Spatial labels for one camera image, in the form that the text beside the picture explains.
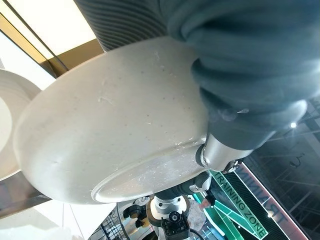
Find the silver cylinder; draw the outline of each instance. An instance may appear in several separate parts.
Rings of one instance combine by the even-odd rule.
[[[171,200],[162,200],[156,196],[150,203],[152,216],[161,220],[168,219],[169,214],[173,211],[182,214],[182,212],[187,210],[187,203],[184,197],[178,196]]]
[[[201,163],[206,168],[222,172],[226,169],[229,162],[242,159],[251,154],[252,151],[228,147],[219,142],[212,134],[209,134],[202,149]]]

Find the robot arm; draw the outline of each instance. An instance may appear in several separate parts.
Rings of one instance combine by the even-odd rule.
[[[155,193],[146,207],[149,222],[155,227],[159,239],[189,239],[187,221],[190,202],[186,195],[207,191],[211,175],[208,171],[179,185]]]

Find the green sign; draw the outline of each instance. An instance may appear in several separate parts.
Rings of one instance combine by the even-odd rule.
[[[247,221],[248,225],[254,232],[253,235],[262,240],[265,236],[268,235],[268,232],[259,222],[258,218],[251,212],[249,207],[245,204],[242,198],[238,195],[235,189],[231,186],[228,180],[221,172],[211,172],[213,179],[219,184],[221,189],[225,192],[225,194],[232,201],[234,206],[243,216],[243,218]]]
[[[204,199],[204,196],[200,192],[195,193],[193,197],[198,203],[201,203]],[[245,240],[239,233],[238,228],[235,227],[228,216],[219,212],[216,205],[217,200],[215,201],[214,207],[205,208],[203,211],[212,226],[228,240]]]

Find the ceiling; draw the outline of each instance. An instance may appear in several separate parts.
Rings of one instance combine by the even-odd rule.
[[[244,161],[310,235],[320,234],[319,103],[310,100],[296,128],[278,132]]]

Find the white plate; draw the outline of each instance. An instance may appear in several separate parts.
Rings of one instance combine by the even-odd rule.
[[[20,170],[13,151],[13,129],[21,112],[39,92],[24,77],[0,69],[0,181]]]

